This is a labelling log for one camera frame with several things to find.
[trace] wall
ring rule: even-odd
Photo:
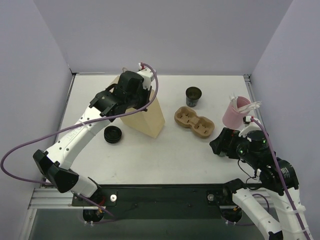
[[[252,73],[292,0],[34,0],[73,72]]]
[[[319,228],[320,1],[294,0],[252,74],[277,155],[296,169],[314,239]]]
[[[2,156],[18,144],[57,130],[72,75],[32,0],[2,0],[0,23]],[[18,150],[5,167],[39,180],[32,155],[52,142]],[[0,239],[18,239],[33,187],[0,172]]]

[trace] black cup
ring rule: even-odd
[[[199,99],[201,98],[202,92],[199,88],[191,86],[185,91],[185,95],[186,105],[192,108],[197,105]]]

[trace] black round container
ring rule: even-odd
[[[119,142],[121,137],[122,131],[117,126],[107,126],[104,129],[104,139],[110,144]]]
[[[185,96],[186,96],[186,105],[188,107],[194,107],[197,105],[199,99],[201,98],[202,92],[199,88],[195,86],[189,87],[185,91]]]

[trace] black lid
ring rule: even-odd
[[[119,142],[121,137],[122,131],[117,126],[107,126],[104,129],[104,139],[110,144]]]

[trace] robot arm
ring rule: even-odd
[[[90,102],[76,124],[83,124],[67,132],[58,142],[46,151],[37,150],[33,159],[40,172],[58,189],[65,193],[73,191],[99,203],[102,199],[100,187],[92,179],[78,175],[71,166],[91,139],[105,128],[111,120],[102,120],[85,124],[85,121],[124,114],[127,109],[139,109],[149,102],[151,81],[154,75],[148,69],[138,73],[126,71],[112,84],[99,92]]]
[[[265,135],[255,122],[251,122],[251,118],[253,117],[247,116],[243,119],[245,128],[242,131],[225,127],[218,138],[210,142],[210,146],[214,154],[242,160],[254,169],[255,176],[259,176],[262,187],[272,199],[279,222],[260,206],[240,179],[224,185],[225,198],[234,202],[248,215],[266,240],[313,239],[309,231],[305,232],[308,229],[304,215],[306,208],[300,202],[299,182],[294,168],[289,162],[276,158],[297,210],[292,209],[285,195]],[[305,230],[302,230],[297,214]]]

